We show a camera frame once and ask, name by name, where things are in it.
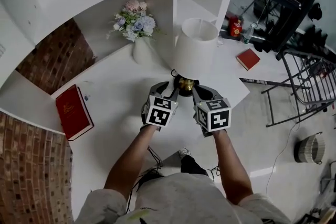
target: person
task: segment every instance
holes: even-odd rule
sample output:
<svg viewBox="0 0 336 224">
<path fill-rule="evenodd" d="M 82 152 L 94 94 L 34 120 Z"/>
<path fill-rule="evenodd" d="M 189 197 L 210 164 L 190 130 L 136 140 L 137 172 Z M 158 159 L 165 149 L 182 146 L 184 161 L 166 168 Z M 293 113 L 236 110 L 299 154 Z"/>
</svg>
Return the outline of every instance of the person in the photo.
<svg viewBox="0 0 336 224">
<path fill-rule="evenodd" d="M 75 223 L 290 223 L 267 197 L 253 193 L 225 130 L 212 135 L 226 198 L 188 152 L 180 151 L 181 173 L 145 175 L 139 182 L 135 210 L 126 214 L 127 201 L 156 130 L 153 125 L 140 130 L 112 167 L 104 189 L 88 195 Z"/>
</svg>

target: white floor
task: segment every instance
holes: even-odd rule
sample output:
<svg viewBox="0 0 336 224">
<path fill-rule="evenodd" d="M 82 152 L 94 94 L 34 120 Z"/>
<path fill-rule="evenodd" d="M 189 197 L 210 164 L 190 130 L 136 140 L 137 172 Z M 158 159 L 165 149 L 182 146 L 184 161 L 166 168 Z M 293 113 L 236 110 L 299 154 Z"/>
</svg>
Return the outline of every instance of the white floor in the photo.
<svg viewBox="0 0 336 224">
<path fill-rule="evenodd" d="M 267 193 L 276 206 L 291 220 L 296 221 L 314 206 L 319 195 L 321 174 L 329 161 L 336 159 L 336 130 L 333 129 L 334 121 L 331 116 L 336 111 L 328 108 L 327 113 L 321 112 L 293 128 L 288 146 L 278 157 L 267 187 L 275 159 L 285 148 L 294 122 L 266 128 L 270 117 L 268 101 L 267 96 L 260 92 L 269 86 L 249 83 L 246 86 L 251 93 L 233 109 L 228 134 L 251 177 L 254 192 Z M 282 87 L 271 91 L 276 121 L 284 120 L 294 113 L 289 92 L 289 88 Z M 322 165 L 296 163 L 293 157 L 295 142 L 320 131 L 326 141 Z M 189 145 L 188 149 L 204 169 L 217 166 L 218 159 L 212 137 L 203 138 L 197 144 Z M 169 160 L 165 164 L 161 170 L 163 175 L 179 172 L 179 168 L 170 165 Z M 215 183 L 221 187 L 219 177 L 215 177 Z"/>
</svg>

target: red hardcover book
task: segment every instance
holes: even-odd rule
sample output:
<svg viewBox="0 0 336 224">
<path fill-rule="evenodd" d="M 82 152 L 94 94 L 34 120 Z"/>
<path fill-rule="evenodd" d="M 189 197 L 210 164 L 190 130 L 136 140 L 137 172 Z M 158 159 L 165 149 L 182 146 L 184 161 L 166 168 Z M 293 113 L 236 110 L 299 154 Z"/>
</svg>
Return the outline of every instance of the red hardcover book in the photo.
<svg viewBox="0 0 336 224">
<path fill-rule="evenodd" d="M 76 85 L 56 98 L 56 107 L 65 135 L 69 141 L 93 128 L 93 122 Z"/>
<path fill-rule="evenodd" d="M 260 61 L 260 58 L 251 49 L 245 50 L 240 55 L 238 55 L 236 59 L 246 70 L 250 70 Z"/>
</svg>

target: white lampshade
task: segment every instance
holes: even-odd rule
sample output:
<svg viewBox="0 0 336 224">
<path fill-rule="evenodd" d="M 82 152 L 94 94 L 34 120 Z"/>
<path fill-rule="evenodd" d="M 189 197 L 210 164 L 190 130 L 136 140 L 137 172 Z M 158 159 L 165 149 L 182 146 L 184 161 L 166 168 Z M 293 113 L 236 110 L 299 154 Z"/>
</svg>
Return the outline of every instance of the white lampshade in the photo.
<svg viewBox="0 0 336 224">
<path fill-rule="evenodd" d="M 217 37 L 218 30 L 212 23 L 197 18 L 185 20 L 174 50 L 176 72 L 187 79 L 199 79 L 209 70 Z"/>
</svg>

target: white cord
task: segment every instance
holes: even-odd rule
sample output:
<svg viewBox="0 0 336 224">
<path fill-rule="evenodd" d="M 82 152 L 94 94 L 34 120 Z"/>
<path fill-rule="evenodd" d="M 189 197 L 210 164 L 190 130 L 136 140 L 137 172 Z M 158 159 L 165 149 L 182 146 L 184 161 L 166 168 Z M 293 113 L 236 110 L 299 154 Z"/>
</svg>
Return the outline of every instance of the white cord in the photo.
<svg viewBox="0 0 336 224">
<path fill-rule="evenodd" d="M 290 101 L 290 103 L 292 104 L 293 108 L 295 109 L 295 107 L 294 107 L 294 105 L 293 105 L 292 100 L 291 100 L 290 97 L 291 97 L 291 95 L 289 95 L 289 101 Z M 270 180 L 271 180 L 271 177 L 272 177 L 272 175 L 273 175 L 274 167 L 275 167 L 275 164 L 276 164 L 276 162 L 277 162 L 277 159 L 278 159 L 278 157 L 279 157 L 279 156 L 286 150 L 286 148 L 287 148 L 287 146 L 288 146 L 288 142 L 289 142 L 289 138 L 290 138 L 291 132 L 293 131 L 293 129 L 294 129 L 294 127 L 295 127 L 296 125 L 298 126 L 298 128 L 297 128 L 296 130 L 294 130 L 294 132 L 297 132 L 297 131 L 300 129 L 300 123 L 296 123 L 296 122 L 295 122 L 295 124 L 293 125 L 293 127 L 292 127 L 292 128 L 290 129 L 290 131 L 289 131 L 289 134 L 288 134 L 288 137 L 287 137 L 286 146 L 283 148 L 283 150 L 282 150 L 282 151 L 278 154 L 278 156 L 275 158 L 275 161 L 274 161 L 274 164 L 273 164 L 273 167 L 272 167 L 272 172 L 271 172 L 271 174 L 270 174 L 270 176 L 269 176 L 269 178 L 268 178 L 267 185 L 266 185 L 266 195 L 267 195 L 268 184 L 269 184 L 269 182 L 270 182 Z"/>
</svg>

